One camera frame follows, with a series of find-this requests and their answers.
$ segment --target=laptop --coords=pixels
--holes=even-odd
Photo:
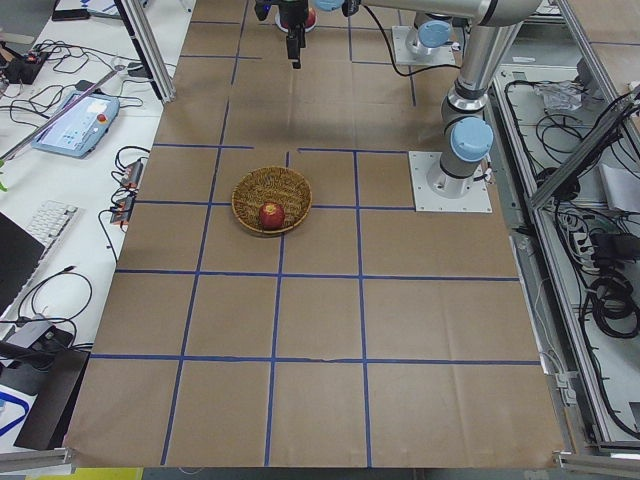
[[[0,316],[34,274],[45,247],[0,212]]]

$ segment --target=metal plate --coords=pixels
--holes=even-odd
[[[396,54],[396,65],[455,65],[451,47],[440,47],[428,57],[416,57],[407,49],[407,35],[412,27],[392,27],[393,47]]]
[[[427,172],[440,161],[440,152],[409,152],[411,183],[416,212],[492,213],[489,192],[484,182],[473,182],[471,190],[462,198],[444,198],[427,185]],[[474,176],[482,175],[478,167]]]

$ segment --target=white keyboard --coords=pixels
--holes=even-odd
[[[51,250],[77,211],[78,207],[51,200],[40,205],[26,231],[44,245],[42,257]]]

